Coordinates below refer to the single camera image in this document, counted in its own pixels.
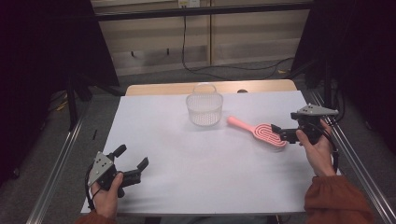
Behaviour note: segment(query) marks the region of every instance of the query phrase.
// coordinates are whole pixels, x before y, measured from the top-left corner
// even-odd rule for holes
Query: black metal bar
[[[150,18],[166,17],[184,17],[184,16],[201,16],[214,14],[232,14],[232,13],[249,13],[265,11],[288,11],[304,10],[314,7],[326,7],[333,5],[333,1],[323,2],[298,2],[282,4],[264,4],[232,7],[189,7],[189,8],[172,8],[151,11],[121,12],[121,13],[99,13],[94,16],[70,16],[56,19],[57,21],[122,21],[138,20]]]

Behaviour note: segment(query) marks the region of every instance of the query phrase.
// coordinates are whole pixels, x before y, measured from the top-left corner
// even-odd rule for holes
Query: person's right hand
[[[320,123],[327,133],[332,132],[332,128],[325,121],[321,120]],[[314,169],[315,175],[335,175],[335,171],[332,168],[332,145],[329,140],[322,135],[318,142],[312,145],[309,142],[308,136],[302,130],[297,130],[296,135],[300,140],[300,145],[303,145],[305,148],[306,157]]]

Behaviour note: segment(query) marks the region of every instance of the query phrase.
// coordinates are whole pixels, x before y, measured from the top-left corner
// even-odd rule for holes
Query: brown sleeve
[[[311,223],[374,223],[363,194],[344,176],[314,177],[305,194],[304,209]]]
[[[98,215],[95,210],[93,210],[88,215],[77,219],[75,224],[116,224],[116,221],[110,218],[102,217]]]

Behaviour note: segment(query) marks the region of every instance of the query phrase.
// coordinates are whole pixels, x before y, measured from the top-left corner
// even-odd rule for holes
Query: gray carpet
[[[264,67],[269,64],[272,63],[238,65],[254,68]],[[287,61],[282,63],[279,69],[290,68],[290,65],[291,61]],[[268,77],[273,71],[210,68],[200,72],[216,74],[230,80],[249,80]],[[271,78],[282,78],[283,76],[274,74]],[[145,74],[143,76],[120,77],[121,86],[116,89],[126,91],[126,88],[132,84],[214,80],[219,81],[222,79],[209,75],[196,75],[186,70],[177,70]],[[309,102],[309,92],[311,90],[307,90],[304,86],[304,79],[299,77],[295,79],[295,83],[298,89],[304,92],[304,96]],[[42,223],[73,223],[79,216],[80,208],[85,200],[83,182],[86,169],[96,152],[103,150],[120,100],[119,97],[111,96],[97,88],[92,88],[92,92],[94,96],[89,103],[82,103],[78,100],[78,108],[88,107],[86,117],[82,121],[78,138],[65,163],[64,170],[60,173],[57,188],[43,216]],[[56,104],[59,104],[59,101],[54,102],[52,106]],[[26,223],[64,145],[64,140],[68,135],[68,122],[67,107],[64,110],[50,113],[47,118],[47,125],[21,166],[20,178],[11,179],[0,188],[0,223]],[[340,126],[351,145],[357,151],[362,163],[375,180],[375,183],[380,187],[392,207],[396,207],[396,188],[392,186],[396,180],[396,172],[394,172],[396,168],[395,156],[389,151],[382,138],[376,132],[366,128],[365,120],[360,111],[348,100],[346,100],[346,115],[340,122]],[[361,182],[342,153],[340,168],[346,173],[352,183],[363,189]],[[304,222],[304,214],[292,215],[291,217],[283,216],[283,219],[290,219],[289,223],[302,223]],[[199,221],[201,222],[196,223],[208,223],[206,218]],[[120,217],[119,223],[144,223],[144,218]],[[180,219],[169,217],[165,218],[163,223],[180,223]],[[377,212],[375,212],[375,223],[384,223]]]

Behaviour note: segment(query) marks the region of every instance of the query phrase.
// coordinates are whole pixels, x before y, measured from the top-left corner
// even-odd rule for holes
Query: clear plastic container
[[[210,87],[211,91],[200,91],[207,90],[207,87]],[[190,121],[198,126],[215,125],[221,119],[222,103],[223,97],[213,84],[197,84],[186,99]]]

